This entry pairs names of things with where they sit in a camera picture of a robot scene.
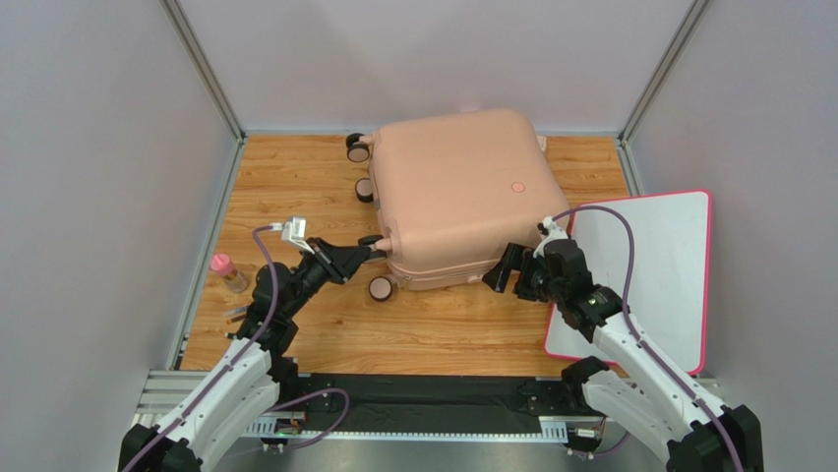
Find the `pink suitcase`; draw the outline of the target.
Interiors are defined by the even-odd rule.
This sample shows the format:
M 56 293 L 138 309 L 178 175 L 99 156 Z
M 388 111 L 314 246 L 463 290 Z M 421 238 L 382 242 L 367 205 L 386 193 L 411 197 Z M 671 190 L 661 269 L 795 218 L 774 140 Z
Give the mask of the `pink suitcase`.
M 347 158 L 368 165 L 355 184 L 375 207 L 379 231 L 367 238 L 389 267 L 370 296 L 475 283 L 508 243 L 536 247 L 538 224 L 569 209 L 537 135 L 522 113 L 494 108 L 347 136 Z

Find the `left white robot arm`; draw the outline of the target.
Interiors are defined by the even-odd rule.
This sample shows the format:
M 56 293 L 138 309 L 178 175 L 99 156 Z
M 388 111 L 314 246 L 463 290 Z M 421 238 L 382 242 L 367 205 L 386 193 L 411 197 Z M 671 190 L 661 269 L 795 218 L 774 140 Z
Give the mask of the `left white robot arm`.
M 267 259 L 254 277 L 252 301 L 227 351 L 184 399 L 156 424 L 134 425 L 122 440 L 121 471 L 211 471 L 247 427 L 274 406 L 298 367 L 285 353 L 298 331 L 294 316 L 327 284 L 344 284 L 379 259 L 376 241 L 335 246 L 303 241 L 293 267 Z

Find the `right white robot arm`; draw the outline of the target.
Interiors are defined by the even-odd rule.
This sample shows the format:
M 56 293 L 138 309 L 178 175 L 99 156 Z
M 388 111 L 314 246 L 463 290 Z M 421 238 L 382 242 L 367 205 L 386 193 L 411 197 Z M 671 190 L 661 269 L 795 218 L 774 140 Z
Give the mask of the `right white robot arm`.
M 590 409 L 619 423 L 669 471 L 763 470 L 756 415 L 728 406 L 679 370 L 640 329 L 625 299 L 594 282 L 574 241 L 545 241 L 536 249 L 510 243 L 482 280 L 502 293 L 513 271 L 518 298 L 553 303 L 568 327 L 629 374 L 625 382 L 595 356 L 563 369 L 562 382 Z

